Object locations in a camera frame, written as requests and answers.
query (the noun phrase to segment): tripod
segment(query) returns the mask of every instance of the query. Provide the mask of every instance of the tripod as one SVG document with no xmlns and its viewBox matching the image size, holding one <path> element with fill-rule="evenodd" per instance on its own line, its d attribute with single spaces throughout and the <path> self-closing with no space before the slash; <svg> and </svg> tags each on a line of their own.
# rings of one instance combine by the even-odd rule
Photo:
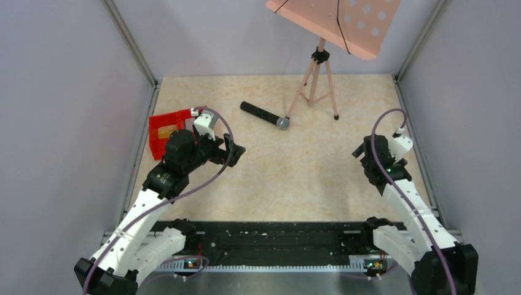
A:
<svg viewBox="0 0 521 295">
<path fill-rule="evenodd" d="M 324 45 L 326 45 L 326 40 L 324 38 L 320 38 L 320 43 L 318 44 L 316 51 L 311 55 L 311 63 L 300 83 L 299 89 L 297 90 L 297 94 L 293 99 L 293 103 L 291 103 L 291 107 L 289 107 L 288 114 L 286 118 L 289 119 L 293 109 L 295 108 L 295 104 L 297 104 L 297 100 L 299 97 L 305 99 L 308 102 L 309 106 L 314 105 L 315 103 L 323 100 L 324 98 L 331 96 L 331 101 L 333 103 L 333 117 L 335 120 L 339 119 L 339 112 L 337 110 L 337 102 L 335 99 L 335 92 L 333 89 L 333 78 L 331 77 L 331 67 L 329 66 L 329 52 L 324 50 Z M 327 79 L 329 80 L 329 93 L 319 97 L 315 100 L 315 92 L 316 92 L 316 82 L 318 81 L 318 74 L 320 71 L 320 64 L 326 62 L 326 70 L 327 70 Z M 302 89 L 306 86 L 309 76 L 311 75 L 311 71 L 313 71 L 313 82 L 311 83 L 310 97 L 307 98 L 303 93 Z"/>
</svg>

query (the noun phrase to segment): beige tabletop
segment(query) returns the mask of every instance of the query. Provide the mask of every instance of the beige tabletop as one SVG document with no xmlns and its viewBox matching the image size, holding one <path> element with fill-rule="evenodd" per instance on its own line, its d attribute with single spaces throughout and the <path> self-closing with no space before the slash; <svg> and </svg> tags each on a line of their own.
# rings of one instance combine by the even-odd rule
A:
<svg viewBox="0 0 521 295">
<path fill-rule="evenodd" d="M 379 115 L 399 107 L 391 76 L 333 75 L 338 121 L 333 119 L 328 98 L 312 107 L 299 100 L 286 131 L 239 108 L 242 101 L 248 101 L 283 116 L 301 79 L 299 75 L 164 78 L 155 115 L 205 104 L 225 117 L 235 142 L 244 146 L 246 153 L 214 183 L 177 201 L 161 220 L 365 221 L 371 216 L 399 220 L 395 210 L 369 184 L 359 159 L 351 155 L 364 136 L 370 135 Z M 324 74 L 319 78 L 316 97 L 327 91 Z M 390 114 L 380 124 L 378 134 L 390 136 L 401 120 L 400 113 Z M 218 123 L 215 131 L 222 137 L 224 125 Z M 405 158 L 418 192 L 428 202 L 413 151 Z M 133 201 L 156 164 L 147 145 Z M 186 190 L 205 182 L 220 167 L 208 162 L 194 171 Z"/>
</svg>

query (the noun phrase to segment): robotic arm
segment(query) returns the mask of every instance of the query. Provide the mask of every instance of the robotic arm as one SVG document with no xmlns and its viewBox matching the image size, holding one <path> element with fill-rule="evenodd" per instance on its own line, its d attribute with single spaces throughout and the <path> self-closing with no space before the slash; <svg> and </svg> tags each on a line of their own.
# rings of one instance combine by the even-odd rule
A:
<svg viewBox="0 0 521 295">
<path fill-rule="evenodd" d="M 392 256 L 412 278 L 418 295 L 450 294 L 440 257 L 419 220 L 421 216 L 447 261 L 457 293 L 474 294 L 477 253 L 472 245 L 462 245 L 448 233 L 421 199 L 412 177 L 405 169 L 407 161 L 403 159 L 403 155 L 412 148 L 412 140 L 405 135 L 403 128 L 398 128 L 390 140 L 382 135 L 375 135 L 374 140 L 377 157 L 384 169 L 415 208 L 411 209 L 405 198 L 383 175 L 371 149 L 371 136 L 366 136 L 352 155 L 358 158 L 364 154 L 360 162 L 365 176 L 398 211 L 412 240 L 405 238 L 389 220 L 371 217 L 364 223 L 362 230 L 365 246 L 383 250 Z"/>
<path fill-rule="evenodd" d="M 192 111 L 192 114 L 199 115 L 198 111 Z M 177 197 L 188 186 L 189 174 L 207 161 L 220 165 L 227 161 L 230 167 L 238 162 L 246 149 L 234 144 L 228 134 L 224 135 L 224 140 L 218 138 L 213 132 L 216 122 L 217 117 L 213 113 L 203 111 L 194 121 L 194 132 L 176 130 L 170 135 L 163 159 L 148 173 L 134 205 L 113 235 L 90 259 L 81 258 L 74 267 L 74 272 L 83 287 L 94 262 L 111 241 L 119 237 L 94 270 L 88 284 L 89 294 L 135 294 L 138 286 L 152 271 L 190 242 L 195 235 L 195 228 L 188 222 L 177 219 L 152 243 L 139 249 L 152 226 L 172 204 L 151 212 L 127 231 L 123 229 L 145 211 L 167 199 Z M 222 143 L 225 143 L 226 150 L 219 148 Z"/>
</svg>

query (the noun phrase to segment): white wall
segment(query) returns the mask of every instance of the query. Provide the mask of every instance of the white wall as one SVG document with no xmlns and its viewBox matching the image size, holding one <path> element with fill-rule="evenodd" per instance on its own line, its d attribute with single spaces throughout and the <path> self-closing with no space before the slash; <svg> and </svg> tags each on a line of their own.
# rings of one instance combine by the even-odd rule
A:
<svg viewBox="0 0 521 295">
<path fill-rule="evenodd" d="M 115 2 L 158 77 L 303 74 L 319 40 L 266 8 L 266 0 Z M 436 3 L 402 0 L 373 61 L 327 43 L 333 72 L 398 73 Z"/>
<path fill-rule="evenodd" d="M 520 1 L 450 1 L 403 80 L 442 213 L 476 247 L 487 294 L 519 294 L 520 15 Z"/>
<path fill-rule="evenodd" d="M 2 294 L 80 294 L 150 95 L 101 1 L 0 2 Z"/>
</svg>

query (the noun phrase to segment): tripod leg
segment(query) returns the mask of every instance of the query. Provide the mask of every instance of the tripod leg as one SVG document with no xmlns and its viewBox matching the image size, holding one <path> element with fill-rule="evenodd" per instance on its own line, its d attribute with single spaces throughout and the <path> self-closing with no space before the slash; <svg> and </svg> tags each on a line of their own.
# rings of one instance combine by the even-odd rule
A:
<svg viewBox="0 0 521 295">
<path fill-rule="evenodd" d="M 327 79 L 329 81 L 329 93 L 331 94 L 331 101 L 333 102 L 333 114 L 335 120 L 339 119 L 339 111 L 337 110 L 337 100 L 335 98 L 335 88 L 333 87 L 333 77 L 331 76 L 331 67 L 329 60 L 326 60 Z"/>
<path fill-rule="evenodd" d="M 311 71 L 313 69 L 313 66 L 316 64 L 314 60 L 311 60 L 311 63 L 306 71 L 306 74 L 304 75 L 304 78 L 302 79 L 302 82 L 300 83 L 299 89 L 297 90 L 297 94 L 295 94 L 295 98 L 293 98 L 293 102 L 291 103 L 291 106 L 289 107 L 288 114 L 286 114 L 286 118 L 289 119 L 291 116 L 291 113 L 293 112 L 293 109 L 295 108 L 295 104 L 297 104 L 297 100 L 299 100 L 300 93 L 302 92 L 302 89 L 304 88 L 304 84 L 309 79 L 309 76 L 311 74 Z"/>
<path fill-rule="evenodd" d="M 311 90 L 310 90 L 310 100 L 308 102 L 309 105 L 313 104 L 313 100 L 315 99 L 316 92 L 316 82 L 318 81 L 318 74 L 320 73 L 320 65 L 316 64 L 313 69 L 313 82 L 311 82 Z"/>
</svg>

